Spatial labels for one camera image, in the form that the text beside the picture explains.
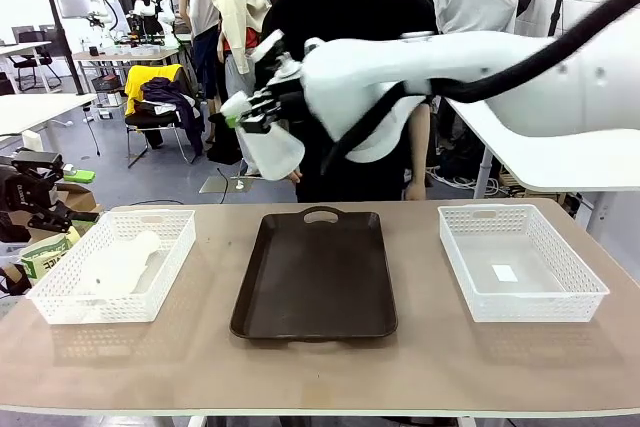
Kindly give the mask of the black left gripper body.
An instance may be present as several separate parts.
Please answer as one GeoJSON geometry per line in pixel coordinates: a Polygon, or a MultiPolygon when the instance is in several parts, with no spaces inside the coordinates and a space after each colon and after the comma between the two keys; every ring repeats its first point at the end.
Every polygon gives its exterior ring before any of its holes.
{"type": "Polygon", "coordinates": [[[53,184],[38,175],[1,167],[1,211],[44,212],[53,207],[53,184]]]}

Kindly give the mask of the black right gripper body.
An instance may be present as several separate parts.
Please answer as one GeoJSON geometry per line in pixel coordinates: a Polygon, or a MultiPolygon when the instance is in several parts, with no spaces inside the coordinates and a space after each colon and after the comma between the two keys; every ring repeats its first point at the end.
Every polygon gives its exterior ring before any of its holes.
{"type": "Polygon", "coordinates": [[[276,121],[303,122],[311,118],[299,75],[274,77],[272,96],[276,103],[276,121]]]}

